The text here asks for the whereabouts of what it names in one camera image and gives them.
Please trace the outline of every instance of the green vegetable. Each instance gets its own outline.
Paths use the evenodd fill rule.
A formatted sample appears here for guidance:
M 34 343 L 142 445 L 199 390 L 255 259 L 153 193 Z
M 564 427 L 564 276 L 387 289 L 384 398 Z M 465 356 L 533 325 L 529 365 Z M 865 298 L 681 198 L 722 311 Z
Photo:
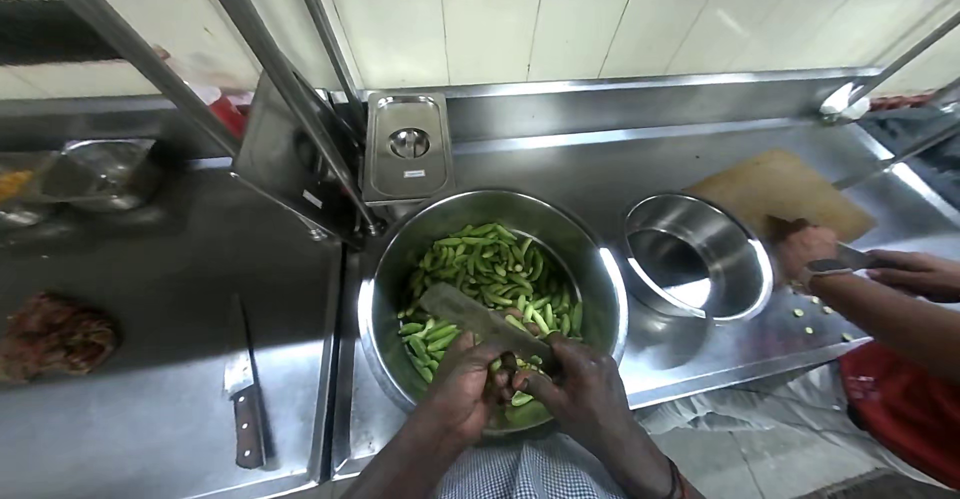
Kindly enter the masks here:
M 516 317 L 512 315 L 507 315 L 505 318 L 507 322 L 510 323 L 511 325 L 516 326 L 517 328 L 521 329 L 523 332 L 527 332 L 526 327 L 524 327 L 523 323 Z
M 470 231 L 470 236 L 486 235 L 486 233 L 489 233 L 491 230 L 495 229 L 496 227 L 497 227 L 497 223 L 487 223 L 486 225 L 481 225 L 480 227 L 477 227 L 476 229 Z
M 437 319 L 430 317 L 426 320 L 426 324 L 423 325 L 423 330 L 417 333 L 412 333 L 410 335 L 413 335 L 414 337 L 423 338 L 426 335 L 426 333 L 430 332 L 430 329 L 433 328 L 436 324 L 437 324 Z
M 563 313 L 570 309 L 570 292 L 566 287 L 563 288 L 563 296 L 559 298 L 559 306 L 556 311 Z
M 533 238 L 527 238 L 523 240 L 523 243 L 520 245 L 520 256 L 525 257 L 527 255 L 527 250 L 530 249 L 530 244 L 534 241 Z
M 534 269 L 530 273 L 530 277 L 527 278 L 531 282 L 535 282 L 544 272 L 544 256 L 540 254 L 540 251 L 534 250 Z
M 510 399 L 510 405 L 514 407 L 520 407 L 523 405 L 527 405 L 533 399 L 534 397 L 531 396 L 530 394 L 526 392 L 521 392 L 518 390 L 513 393 L 513 397 Z
M 577 302 L 573 305 L 573 312 L 570 313 L 570 332 L 573 335 L 580 335 L 580 325 L 584 320 L 584 305 Z
M 433 352 L 433 351 L 439 351 L 440 349 L 446 349 L 447 346 L 450 345 L 450 342 L 453 341 L 453 338 L 456 336 L 457 336 L 457 333 L 454 332 L 445 337 L 441 337 L 436 341 L 432 341 L 430 342 L 429 345 L 426 346 L 426 350 Z
M 456 335 L 456 333 L 457 333 L 457 325 L 446 325 L 446 326 L 441 327 L 441 328 L 435 328 L 435 329 L 433 329 L 433 331 L 431 331 L 430 333 L 426 334 L 426 337 L 425 337 L 424 339 L 426 339 L 427 341 L 436 341 L 436 340 L 440 339 L 441 337 L 447 337 L 447 336 L 450 335 L 451 333 L 453 333 L 454 335 Z
M 545 296 L 543 298 L 540 298 L 539 300 L 534 300 L 533 302 L 530 303 L 530 306 L 532 306 L 533 309 L 540 309 L 543 306 L 545 306 L 547 302 L 550 302 L 549 296 Z
M 420 373 L 420 376 L 423 377 L 424 381 L 433 382 L 433 372 L 430 371 L 430 368 L 416 361 L 414 362 L 414 368 L 416 369 L 417 373 Z
M 460 329 L 448 321 L 438 321 L 420 307 L 420 297 L 426 289 L 439 281 L 454 284 L 463 294 L 474 298 L 489 309 L 516 307 L 522 317 L 506 315 L 505 322 L 526 331 L 524 323 L 535 323 L 543 338 L 547 333 L 560 332 L 578 338 L 581 335 L 583 305 L 576 302 L 575 289 L 563 269 L 530 236 L 516 235 L 498 223 L 487 223 L 462 230 L 435 241 L 425 250 L 410 276 L 404 281 L 406 291 L 400 297 L 404 309 L 397 313 L 400 319 L 398 335 L 404 342 L 404 351 L 414 368 L 426 382 L 440 367 L 450 345 Z M 522 369 L 540 371 L 543 363 L 531 358 L 518 362 Z M 542 411 L 543 405 L 517 396 L 522 407 L 506 408 L 508 419 L 523 416 L 530 410 Z
M 550 327 L 546 324 L 544 318 L 536 310 L 533 312 L 533 319 L 536 325 L 540 328 L 540 335 L 546 335 L 550 333 Z
M 486 245 L 490 245 L 490 244 L 494 243 L 494 241 L 493 241 L 493 240 L 490 240 L 489 238 L 474 238 L 474 237 L 472 237 L 472 236 L 464 236 L 464 237 L 462 238 L 462 242 L 463 242 L 464 244 L 470 244 L 470 245 L 473 245 L 473 246 L 476 246 L 476 245 L 486 246 Z
M 511 299 L 509 299 L 509 298 L 504 298 L 504 297 L 502 297 L 502 296 L 497 296 L 496 294 L 493 294 L 492 292 L 486 292 L 486 293 L 484 293 L 484 296 L 486 296 L 486 298 L 487 298 L 488 300 L 490 300 L 491 302 L 493 302 L 493 303 L 495 303 L 495 304 L 499 304 L 500 306 L 512 306 L 512 305 L 514 304 L 514 301 L 513 301 L 513 300 L 511 300 Z
M 546 326 L 550 327 L 550 330 L 557 330 L 557 321 L 553 317 L 553 306 L 550 304 L 547 304 L 543 310 L 543 321 L 546 322 Z
M 528 289 L 530 289 L 530 290 L 533 290 L 533 289 L 534 289 L 534 285 L 530 284 L 530 282 L 528 282 L 528 281 L 526 281 L 525 279 L 523 279 L 523 276 L 520 275 L 520 274 L 510 273 L 510 274 L 507 276 L 507 279 L 509 279 L 510 281 L 512 281 L 512 282 L 514 282 L 514 283 L 516 283 L 516 284 L 518 284 L 518 285 L 520 285 L 520 286 L 526 287 L 526 288 L 528 288 Z
M 503 236 L 504 238 L 507 238 L 507 239 L 510 240 L 511 242 L 517 240 L 517 237 L 516 237 L 513 233 L 511 233 L 510 231 L 507 231 L 506 229 L 504 229 L 503 226 L 500 225 L 499 223 L 497 223 L 497 224 L 494 226 L 494 228 L 496 229 L 496 231 L 497 231 L 501 236 Z
M 563 335 L 570 335 L 570 327 L 573 325 L 570 322 L 570 314 L 564 313 L 559 317 L 559 332 Z
M 472 231 L 473 229 L 474 229 L 474 226 L 473 226 L 473 225 L 467 225 L 466 227 L 463 227 L 462 230 L 460 230 L 460 231 L 458 231 L 457 233 L 454 233 L 454 234 L 452 234 L 452 235 L 450 235 L 450 236 L 453 237 L 453 238 L 460 238 L 460 237 L 463 237 L 463 236 L 470 236 L 470 235 L 471 235 L 471 231 Z
M 421 323 L 407 323 L 400 327 L 400 335 L 407 335 L 408 333 L 417 333 L 424 329 L 424 325 Z
M 426 346 L 424 341 L 419 337 L 414 337 L 410 340 L 410 348 L 414 350 L 414 354 L 417 358 L 426 361 L 430 359 L 430 356 L 426 354 Z

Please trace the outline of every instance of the stainless steel bowl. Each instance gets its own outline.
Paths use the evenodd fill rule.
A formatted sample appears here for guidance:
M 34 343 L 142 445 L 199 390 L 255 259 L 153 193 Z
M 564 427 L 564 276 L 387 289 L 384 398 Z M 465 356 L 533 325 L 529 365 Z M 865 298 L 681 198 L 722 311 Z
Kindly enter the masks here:
M 68 142 L 41 170 L 31 194 L 90 211 L 140 207 L 161 182 L 162 172 L 150 159 L 156 143 L 150 138 Z
M 57 205 L 24 202 L 19 198 L 0 202 L 0 229 L 19 229 L 42 222 L 56 211 Z
M 0 175 L 30 171 L 31 178 L 36 178 L 40 168 L 53 159 L 57 152 L 4 152 L 0 153 Z M 25 184 L 18 193 L 0 200 L 0 229 L 19 229 L 30 227 L 42 222 L 57 209 L 57 205 L 39 203 L 30 199 L 27 191 L 30 184 Z
M 386 246 L 367 266 L 358 300 L 360 339 L 373 375 L 387 395 L 412 410 L 426 391 L 397 334 L 397 312 L 407 277 L 433 241 L 464 225 L 496 221 L 532 236 L 565 267 L 583 302 L 585 343 L 623 356 L 627 335 L 626 289 L 613 254 L 597 244 L 578 222 L 543 201 L 502 190 L 461 193 L 409 213 L 386 236 Z M 491 434 L 532 428 L 549 420 L 502 422 Z
M 690 195 L 663 193 L 636 204 L 623 248 L 630 292 L 667 315 L 749 319 L 773 291 L 773 266 L 757 237 Z

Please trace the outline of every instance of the black wristband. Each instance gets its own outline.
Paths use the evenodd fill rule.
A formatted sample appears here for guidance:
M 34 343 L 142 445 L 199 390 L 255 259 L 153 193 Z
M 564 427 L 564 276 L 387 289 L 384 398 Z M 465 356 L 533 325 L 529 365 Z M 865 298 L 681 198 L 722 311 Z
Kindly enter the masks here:
M 663 499 L 676 499 L 678 489 L 679 499 L 687 499 L 687 488 L 683 484 L 684 477 L 680 475 L 680 469 L 677 468 L 673 459 L 667 457 L 666 460 L 670 464 L 670 492 L 664 495 Z

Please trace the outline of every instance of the chef's knife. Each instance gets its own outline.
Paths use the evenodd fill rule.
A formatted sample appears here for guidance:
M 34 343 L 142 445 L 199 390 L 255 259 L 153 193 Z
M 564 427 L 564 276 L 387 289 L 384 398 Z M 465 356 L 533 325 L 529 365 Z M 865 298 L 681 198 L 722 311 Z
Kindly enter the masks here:
M 775 241 L 783 240 L 787 235 L 790 235 L 791 233 L 810 225 L 810 222 L 806 221 L 805 219 L 787 221 L 785 219 L 776 217 L 775 215 L 768 215 L 768 217 L 770 218 L 771 224 L 774 227 Z M 837 260 L 843 262 L 850 270 L 854 271 L 892 266 L 885 260 L 871 257 L 870 255 L 867 255 L 858 249 L 849 247 L 843 242 L 837 242 Z
M 534 355 L 540 357 L 544 369 L 555 368 L 555 358 L 549 345 L 536 339 L 533 334 L 521 332 L 519 328 L 511 326 L 502 316 L 466 296 L 453 285 L 430 285 L 420 297 L 420 305 L 428 313 L 446 319 L 464 330 L 479 334 L 486 340 L 499 342 L 505 350 L 512 351 L 523 359 Z
M 223 369 L 223 389 L 233 401 L 237 433 L 237 465 L 256 469 L 265 462 L 263 432 L 260 421 L 260 389 L 254 373 L 254 352 L 247 336 L 247 317 L 240 295 L 230 298 L 230 328 L 234 349 Z

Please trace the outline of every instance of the hand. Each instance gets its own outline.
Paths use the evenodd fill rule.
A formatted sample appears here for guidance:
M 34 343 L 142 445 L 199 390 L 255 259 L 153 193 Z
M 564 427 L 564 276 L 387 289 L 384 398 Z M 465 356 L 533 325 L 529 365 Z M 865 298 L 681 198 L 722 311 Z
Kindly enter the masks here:
M 875 282 L 912 296 L 922 296 L 930 302 L 960 302 L 960 262 L 927 253 L 886 250 L 868 253 L 890 265 L 867 270 Z
M 836 259 L 837 235 L 826 227 L 809 226 L 791 233 L 776 246 L 780 268 L 796 280 L 811 260 Z
M 460 448 L 480 440 L 498 401 L 513 394 L 506 370 L 493 374 L 492 384 L 487 385 L 488 366 L 501 353 L 493 343 L 474 346 L 470 332 L 458 335 L 447 347 L 426 396 L 410 416 L 411 424 L 442 431 Z
M 666 495 L 669 462 L 630 412 L 614 359 L 559 333 L 546 341 L 562 367 L 561 384 L 520 371 L 513 386 L 543 403 L 563 432 L 597 456 L 629 496 Z

